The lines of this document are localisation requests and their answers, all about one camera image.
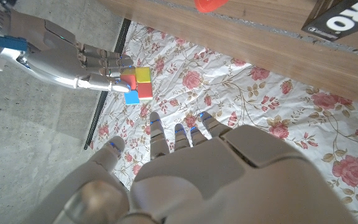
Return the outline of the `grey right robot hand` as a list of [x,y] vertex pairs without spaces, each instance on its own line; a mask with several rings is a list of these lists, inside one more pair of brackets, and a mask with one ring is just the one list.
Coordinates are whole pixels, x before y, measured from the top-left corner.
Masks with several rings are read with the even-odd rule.
[[127,55],[81,43],[59,25],[15,10],[10,11],[9,35],[27,41],[25,65],[43,81],[73,89],[131,90],[120,78],[134,64]]

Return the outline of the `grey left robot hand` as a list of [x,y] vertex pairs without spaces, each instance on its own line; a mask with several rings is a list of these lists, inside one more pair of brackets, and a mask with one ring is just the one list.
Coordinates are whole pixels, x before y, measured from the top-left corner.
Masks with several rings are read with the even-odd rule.
[[317,168],[256,127],[236,129],[202,112],[211,135],[175,126],[169,149],[150,115],[150,160],[126,189],[114,175],[123,138],[107,141],[68,174],[26,223],[354,223]]

